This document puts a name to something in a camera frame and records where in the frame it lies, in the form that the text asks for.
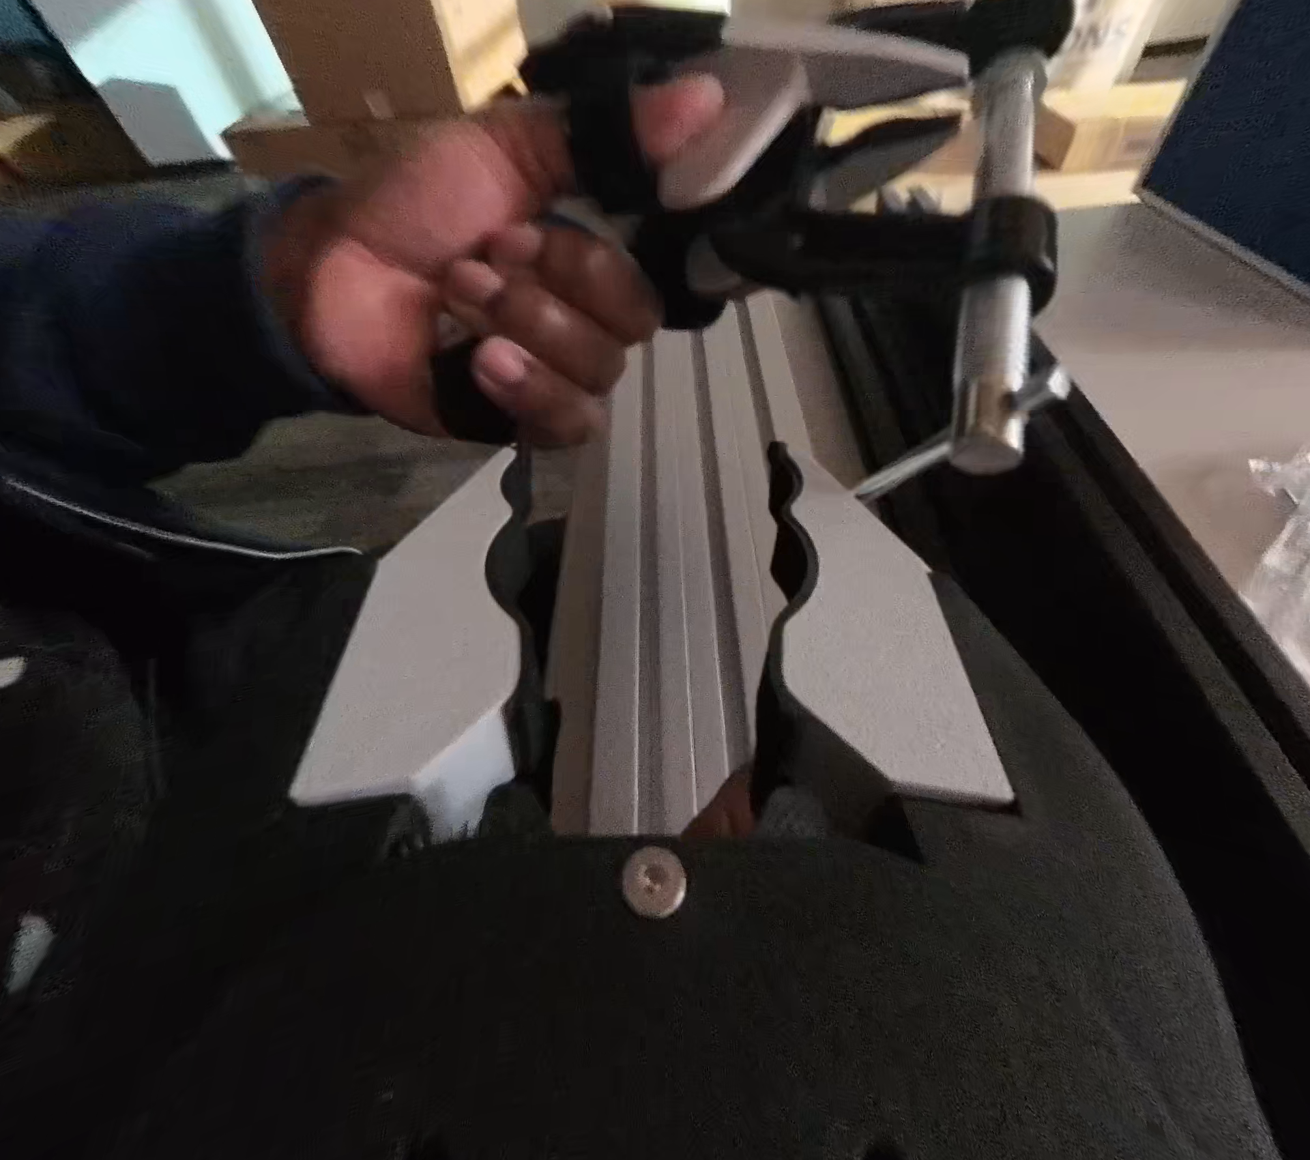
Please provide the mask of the grey desk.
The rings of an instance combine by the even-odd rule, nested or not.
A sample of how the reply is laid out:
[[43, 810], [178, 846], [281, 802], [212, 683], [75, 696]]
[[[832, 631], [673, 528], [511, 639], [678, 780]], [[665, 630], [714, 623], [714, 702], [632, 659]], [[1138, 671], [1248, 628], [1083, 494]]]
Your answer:
[[1308, 683], [1241, 589], [1248, 462], [1306, 439], [1308, 302], [1148, 204], [1062, 215], [1038, 368], [1074, 391], [998, 478], [877, 499], [1085, 730], [1182, 883], [1261, 1080], [1308, 1062]]

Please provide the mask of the grey aluminium extrusion beam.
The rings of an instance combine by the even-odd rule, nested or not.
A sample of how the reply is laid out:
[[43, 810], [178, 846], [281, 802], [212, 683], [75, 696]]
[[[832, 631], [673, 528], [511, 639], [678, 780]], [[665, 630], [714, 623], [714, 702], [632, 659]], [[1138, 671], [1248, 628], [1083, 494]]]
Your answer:
[[843, 484], [864, 475], [815, 305], [762, 294], [632, 352], [567, 518], [548, 678], [559, 834], [675, 836], [751, 760], [783, 607], [775, 441]]

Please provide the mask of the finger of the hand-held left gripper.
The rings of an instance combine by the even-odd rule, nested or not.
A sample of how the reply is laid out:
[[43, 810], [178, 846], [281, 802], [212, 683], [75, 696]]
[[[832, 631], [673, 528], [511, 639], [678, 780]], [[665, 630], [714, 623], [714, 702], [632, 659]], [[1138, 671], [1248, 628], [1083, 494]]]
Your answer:
[[822, 147], [817, 171], [851, 181], [893, 181], [953, 142], [962, 123], [959, 113], [877, 123], [836, 147]]
[[703, 208], [730, 196], [786, 126], [811, 105], [859, 112], [970, 79], [967, 54], [849, 26], [730, 20], [722, 45], [691, 62], [715, 78], [719, 121], [661, 163], [664, 208]]

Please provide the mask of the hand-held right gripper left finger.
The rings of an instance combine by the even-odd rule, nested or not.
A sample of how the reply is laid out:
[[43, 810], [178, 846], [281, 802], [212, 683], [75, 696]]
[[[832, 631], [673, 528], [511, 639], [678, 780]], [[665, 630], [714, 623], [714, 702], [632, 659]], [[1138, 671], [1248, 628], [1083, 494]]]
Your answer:
[[290, 786], [301, 809], [399, 797], [473, 834], [552, 755], [533, 631], [530, 449], [493, 455], [378, 563]]

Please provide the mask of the pile of bagged black clamps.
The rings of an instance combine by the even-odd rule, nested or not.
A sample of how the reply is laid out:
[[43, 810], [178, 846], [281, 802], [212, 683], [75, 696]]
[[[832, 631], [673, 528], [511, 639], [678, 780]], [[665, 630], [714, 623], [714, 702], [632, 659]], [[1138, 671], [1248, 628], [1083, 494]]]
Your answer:
[[1285, 460], [1249, 460], [1261, 496], [1282, 510], [1282, 525], [1246, 586], [1246, 599], [1266, 618], [1308, 607], [1309, 596], [1309, 446]]

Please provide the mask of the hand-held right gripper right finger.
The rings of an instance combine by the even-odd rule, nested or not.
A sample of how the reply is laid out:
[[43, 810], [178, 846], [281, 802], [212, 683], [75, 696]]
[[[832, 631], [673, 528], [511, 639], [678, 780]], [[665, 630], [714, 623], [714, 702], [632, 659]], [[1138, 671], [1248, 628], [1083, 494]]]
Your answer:
[[772, 442], [775, 620], [757, 694], [751, 797], [1011, 809], [932, 568], [809, 455]]

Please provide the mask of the small cardboard box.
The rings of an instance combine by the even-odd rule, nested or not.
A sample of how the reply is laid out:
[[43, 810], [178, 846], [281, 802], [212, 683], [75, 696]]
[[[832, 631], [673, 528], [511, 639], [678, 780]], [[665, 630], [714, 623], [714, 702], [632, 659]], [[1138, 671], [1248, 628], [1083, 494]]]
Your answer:
[[1036, 116], [1036, 157], [1061, 173], [1141, 170], [1187, 89], [1185, 79], [1051, 89]]

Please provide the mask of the black C-clamp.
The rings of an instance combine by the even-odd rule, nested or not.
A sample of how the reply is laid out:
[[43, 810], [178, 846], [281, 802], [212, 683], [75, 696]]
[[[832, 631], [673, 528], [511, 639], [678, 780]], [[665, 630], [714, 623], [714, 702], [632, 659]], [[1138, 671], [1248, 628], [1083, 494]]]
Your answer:
[[1017, 468], [1027, 421], [1070, 396], [1059, 367], [1030, 376], [1030, 337], [1057, 286], [1057, 216], [1035, 191], [1036, 115], [1075, 13], [1075, 0], [932, 0], [841, 15], [838, 26], [967, 54], [980, 142], [972, 207], [946, 215], [883, 197], [877, 212], [861, 213], [854, 204], [893, 181], [819, 175], [809, 144], [786, 196], [709, 234], [715, 258], [744, 284], [956, 305], [953, 420], [861, 483], [864, 502], [941, 463], [972, 476]]

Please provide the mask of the dark blue cardboard box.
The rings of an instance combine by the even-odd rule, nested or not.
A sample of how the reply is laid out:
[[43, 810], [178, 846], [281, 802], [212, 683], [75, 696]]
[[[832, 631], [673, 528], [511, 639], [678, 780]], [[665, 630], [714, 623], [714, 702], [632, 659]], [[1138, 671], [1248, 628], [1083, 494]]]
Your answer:
[[1309, 0], [1238, 0], [1140, 200], [1309, 296]]

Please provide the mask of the person's dark blue top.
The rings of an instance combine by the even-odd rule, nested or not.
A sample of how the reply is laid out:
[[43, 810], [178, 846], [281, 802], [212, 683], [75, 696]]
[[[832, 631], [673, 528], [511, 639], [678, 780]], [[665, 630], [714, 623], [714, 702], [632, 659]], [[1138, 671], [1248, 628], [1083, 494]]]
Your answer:
[[4, 899], [262, 841], [378, 559], [25, 468], [4, 467]]

